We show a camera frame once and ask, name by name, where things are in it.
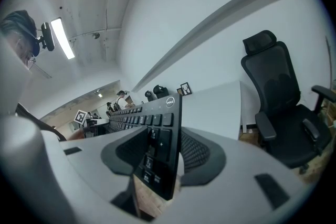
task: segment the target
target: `black office chair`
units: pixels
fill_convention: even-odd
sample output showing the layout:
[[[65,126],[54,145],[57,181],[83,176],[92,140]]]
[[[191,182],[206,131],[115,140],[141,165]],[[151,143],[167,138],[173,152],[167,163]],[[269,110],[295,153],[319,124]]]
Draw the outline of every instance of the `black office chair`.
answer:
[[[300,90],[285,43],[264,30],[243,40],[247,56],[242,67],[257,88],[260,111],[256,114],[260,143],[266,151],[289,168],[301,167],[321,155],[331,139],[328,127],[317,114],[323,98],[336,101],[336,94],[322,86],[313,86],[319,97],[312,112],[300,100]]]

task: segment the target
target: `black keyboard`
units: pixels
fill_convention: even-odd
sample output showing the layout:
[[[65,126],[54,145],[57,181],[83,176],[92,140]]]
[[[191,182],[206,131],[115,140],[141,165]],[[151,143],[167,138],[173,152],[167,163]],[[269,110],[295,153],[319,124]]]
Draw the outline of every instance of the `black keyboard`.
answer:
[[[114,112],[107,127],[113,133],[147,126],[148,151],[134,173],[166,200],[174,193],[181,148],[181,116],[182,96],[176,93]]]

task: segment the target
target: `desk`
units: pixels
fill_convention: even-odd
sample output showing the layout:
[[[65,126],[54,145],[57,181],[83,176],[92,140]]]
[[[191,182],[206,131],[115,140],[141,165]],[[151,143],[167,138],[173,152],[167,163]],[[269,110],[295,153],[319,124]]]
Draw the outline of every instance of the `desk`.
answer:
[[[182,126],[237,140],[241,121],[240,81],[182,97]]]

